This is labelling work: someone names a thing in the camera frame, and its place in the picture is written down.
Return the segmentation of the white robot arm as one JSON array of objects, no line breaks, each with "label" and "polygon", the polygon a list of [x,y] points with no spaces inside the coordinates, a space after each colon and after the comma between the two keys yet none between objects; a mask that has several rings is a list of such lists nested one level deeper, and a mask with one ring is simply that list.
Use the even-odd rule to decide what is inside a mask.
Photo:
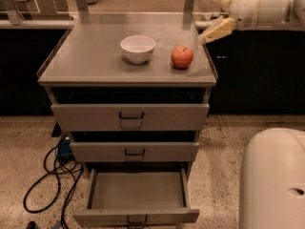
[{"label": "white robot arm", "polygon": [[[305,0],[214,0],[227,12],[198,36],[207,44],[246,30],[303,30]],[[305,132],[252,137],[241,163],[238,229],[305,229]]]}]

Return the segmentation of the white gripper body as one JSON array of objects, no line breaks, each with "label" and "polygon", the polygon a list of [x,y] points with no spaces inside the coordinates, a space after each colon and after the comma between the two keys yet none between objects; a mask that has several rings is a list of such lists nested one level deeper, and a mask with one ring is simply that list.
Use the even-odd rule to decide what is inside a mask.
[{"label": "white gripper body", "polygon": [[245,30],[290,30],[294,0],[233,0],[229,15],[236,28]]}]

